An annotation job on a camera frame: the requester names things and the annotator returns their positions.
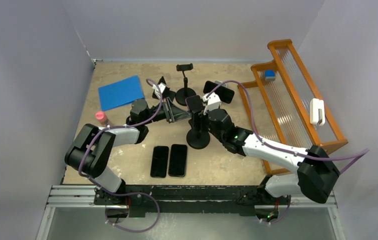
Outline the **purple-cased phone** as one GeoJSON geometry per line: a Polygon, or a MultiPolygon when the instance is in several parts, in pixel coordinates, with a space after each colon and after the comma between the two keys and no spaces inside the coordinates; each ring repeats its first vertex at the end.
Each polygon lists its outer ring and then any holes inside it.
{"type": "Polygon", "coordinates": [[[205,107],[199,95],[190,96],[186,98],[185,102],[191,114],[202,113],[204,111],[205,107]]]}

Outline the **black round-base pole stand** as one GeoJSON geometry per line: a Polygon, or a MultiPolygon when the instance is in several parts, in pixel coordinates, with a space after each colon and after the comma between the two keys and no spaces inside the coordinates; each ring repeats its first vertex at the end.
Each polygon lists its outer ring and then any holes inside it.
{"type": "Polygon", "coordinates": [[[176,92],[176,95],[175,95],[176,102],[181,106],[186,106],[186,99],[188,97],[192,97],[192,96],[196,95],[195,91],[188,87],[188,77],[185,75],[185,71],[191,71],[192,69],[193,69],[192,63],[181,64],[181,65],[177,64],[176,65],[176,70],[178,72],[182,72],[182,74],[183,74],[184,86],[181,89],[179,89],[176,92]]]}

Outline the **black folding phone stand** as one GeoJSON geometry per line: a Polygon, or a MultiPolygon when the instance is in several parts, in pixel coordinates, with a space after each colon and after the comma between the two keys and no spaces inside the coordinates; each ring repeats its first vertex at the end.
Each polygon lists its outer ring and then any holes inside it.
{"type": "Polygon", "coordinates": [[[171,101],[173,101],[175,99],[175,95],[176,95],[176,92],[172,91],[166,84],[166,81],[165,81],[165,78],[164,76],[162,76],[159,80],[159,82],[157,83],[158,87],[157,88],[155,85],[152,86],[152,89],[153,89],[153,93],[152,93],[152,97],[154,99],[159,99],[158,96],[159,94],[162,94],[162,98],[165,99],[165,98],[170,98],[171,101]]]}

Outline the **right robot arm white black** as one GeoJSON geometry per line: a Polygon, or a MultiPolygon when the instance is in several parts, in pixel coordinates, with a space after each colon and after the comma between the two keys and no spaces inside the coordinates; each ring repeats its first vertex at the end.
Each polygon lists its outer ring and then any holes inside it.
{"type": "Polygon", "coordinates": [[[322,147],[294,147],[263,138],[252,130],[236,126],[221,108],[190,113],[189,123],[197,130],[196,137],[200,133],[213,135],[233,154],[266,160],[290,172],[290,175],[264,178],[257,190],[261,202],[268,204],[277,197],[291,194],[303,194],[319,204],[327,202],[341,173],[322,147]]]}

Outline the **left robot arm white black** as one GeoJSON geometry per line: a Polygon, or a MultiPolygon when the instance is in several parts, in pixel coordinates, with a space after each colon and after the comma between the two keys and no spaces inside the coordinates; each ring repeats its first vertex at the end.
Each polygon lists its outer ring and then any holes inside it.
{"type": "Polygon", "coordinates": [[[125,181],[107,165],[112,149],[144,141],[149,123],[161,120],[174,123],[190,117],[188,110],[175,106],[169,97],[152,107],[145,99],[137,99],[131,105],[125,125],[98,127],[85,124],[67,150],[64,162],[104,188],[107,199],[113,204],[121,204],[126,198],[125,181]]]}

